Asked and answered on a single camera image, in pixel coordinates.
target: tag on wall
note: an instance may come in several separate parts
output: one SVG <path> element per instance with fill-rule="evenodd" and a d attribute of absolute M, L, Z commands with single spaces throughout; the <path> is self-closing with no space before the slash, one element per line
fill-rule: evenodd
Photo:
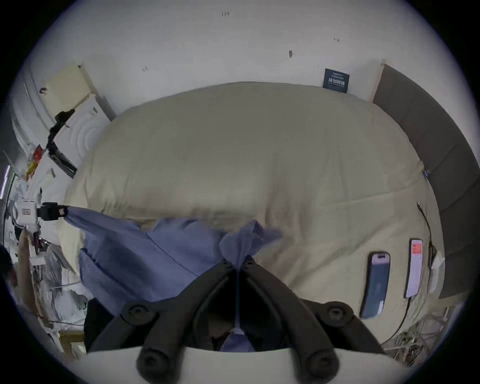
<path fill-rule="evenodd" d="M 324 76 L 324 88 L 347 93 L 349 78 L 350 75 L 346 73 L 327 68 Z"/>

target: beige duvet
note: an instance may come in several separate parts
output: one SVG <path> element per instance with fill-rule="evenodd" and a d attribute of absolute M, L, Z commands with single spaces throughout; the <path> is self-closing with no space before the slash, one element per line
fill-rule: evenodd
<path fill-rule="evenodd" d="M 258 263 L 301 298 L 343 301 L 356 314 L 372 251 L 391 255 L 383 312 L 365 324 L 380 342 L 404 318 L 410 238 L 424 242 L 420 293 L 402 329 L 438 298 L 427 294 L 428 229 L 443 251 L 435 196 L 401 128 L 380 108 L 319 87 L 237 83 L 134 107 L 82 164 L 65 203 L 135 220 L 201 217 L 234 230 L 251 219 L 284 238 Z M 81 234 L 58 234 L 78 269 Z"/>

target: screw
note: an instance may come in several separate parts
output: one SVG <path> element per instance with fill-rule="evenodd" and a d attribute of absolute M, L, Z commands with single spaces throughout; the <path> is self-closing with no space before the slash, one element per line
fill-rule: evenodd
<path fill-rule="evenodd" d="M 334 321 L 340 321 L 345 316 L 345 312 L 340 307 L 332 307 L 328 309 L 328 316 Z"/>

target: white panel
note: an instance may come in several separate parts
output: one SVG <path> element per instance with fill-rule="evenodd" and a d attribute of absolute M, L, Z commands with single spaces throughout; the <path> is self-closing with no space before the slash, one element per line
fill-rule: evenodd
<path fill-rule="evenodd" d="M 72 62 L 84 66 L 117 115 L 214 84 L 321 86 L 325 68 L 349 73 L 348 92 L 368 100 L 382 59 L 438 101 L 480 160 L 479 117 L 465 77 L 403 1 L 79 1 L 31 55 L 38 84 Z"/>
<path fill-rule="evenodd" d="M 79 105 L 55 136 L 58 149 L 77 168 L 92 149 L 110 120 L 95 100 L 95 95 Z"/>

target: hand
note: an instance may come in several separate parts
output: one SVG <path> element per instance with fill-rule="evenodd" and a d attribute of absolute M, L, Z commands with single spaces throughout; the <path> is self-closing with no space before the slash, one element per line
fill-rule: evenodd
<path fill-rule="evenodd" d="M 18 239 L 18 248 L 28 250 L 29 242 L 32 242 L 32 234 L 24 228 Z"/>

